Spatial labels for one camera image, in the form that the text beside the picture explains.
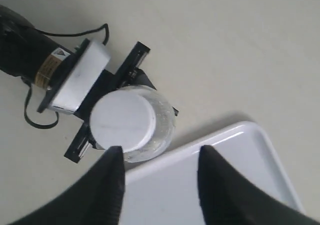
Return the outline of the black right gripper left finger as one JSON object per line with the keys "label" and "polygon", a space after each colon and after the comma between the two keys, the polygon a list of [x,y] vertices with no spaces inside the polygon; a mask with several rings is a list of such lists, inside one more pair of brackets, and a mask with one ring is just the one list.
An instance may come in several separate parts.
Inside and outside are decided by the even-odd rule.
{"label": "black right gripper left finger", "polygon": [[75,184],[14,224],[117,225],[124,195],[124,154],[112,146]]}

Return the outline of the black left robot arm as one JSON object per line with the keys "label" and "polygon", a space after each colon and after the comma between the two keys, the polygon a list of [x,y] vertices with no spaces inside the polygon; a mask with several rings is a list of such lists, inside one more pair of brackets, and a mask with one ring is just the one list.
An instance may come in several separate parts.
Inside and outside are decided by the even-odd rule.
{"label": "black left robot arm", "polygon": [[65,152],[78,163],[86,149],[120,146],[128,163],[151,160],[170,145],[178,111],[156,90],[140,64],[150,52],[137,42],[116,72],[106,44],[85,39],[70,51],[13,10],[0,8],[0,69],[45,91],[39,113],[73,115],[82,125]]}

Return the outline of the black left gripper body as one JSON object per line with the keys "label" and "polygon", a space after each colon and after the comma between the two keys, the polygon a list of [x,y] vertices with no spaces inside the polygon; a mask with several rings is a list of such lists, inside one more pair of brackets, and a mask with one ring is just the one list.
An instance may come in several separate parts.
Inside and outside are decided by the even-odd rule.
{"label": "black left gripper body", "polygon": [[[48,109],[54,92],[58,90],[59,85],[63,82],[63,78],[67,77],[67,72],[72,69],[76,61],[76,52],[56,47],[54,50],[51,50],[42,64],[35,66],[35,71],[32,75],[21,75],[22,81],[27,86],[37,86],[45,90],[45,96],[37,109],[38,113],[42,113]],[[78,163],[81,160],[85,150],[90,146],[87,143],[87,139],[93,138],[89,129],[89,116],[94,105],[104,95],[126,85],[132,85],[130,82],[134,77],[135,69],[139,69],[141,62],[149,52],[150,48],[138,41],[116,73],[108,71],[107,66],[102,71],[80,107],[73,114],[68,114],[78,117],[83,121],[83,124],[66,150],[64,154],[65,158],[74,163]]]}

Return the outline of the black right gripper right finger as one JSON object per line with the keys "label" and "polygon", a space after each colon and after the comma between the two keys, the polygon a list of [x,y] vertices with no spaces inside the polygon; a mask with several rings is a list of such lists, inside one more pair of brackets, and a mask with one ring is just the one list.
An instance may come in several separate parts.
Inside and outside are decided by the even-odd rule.
{"label": "black right gripper right finger", "polygon": [[207,225],[318,225],[241,175],[212,146],[200,148],[197,190]]}

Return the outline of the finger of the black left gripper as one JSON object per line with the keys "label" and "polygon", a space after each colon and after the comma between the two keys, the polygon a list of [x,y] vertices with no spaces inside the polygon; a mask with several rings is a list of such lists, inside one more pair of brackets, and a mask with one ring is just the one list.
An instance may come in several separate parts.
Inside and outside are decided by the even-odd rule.
{"label": "finger of the black left gripper", "polygon": [[87,139],[87,143],[95,150],[105,150],[101,145],[99,145],[92,137]]}
{"label": "finger of the black left gripper", "polygon": [[149,88],[156,90],[156,87],[152,84],[152,82],[149,79],[149,77],[147,76],[147,74],[140,68],[136,68],[134,70],[134,76],[131,79],[130,84],[131,85],[147,86]]}

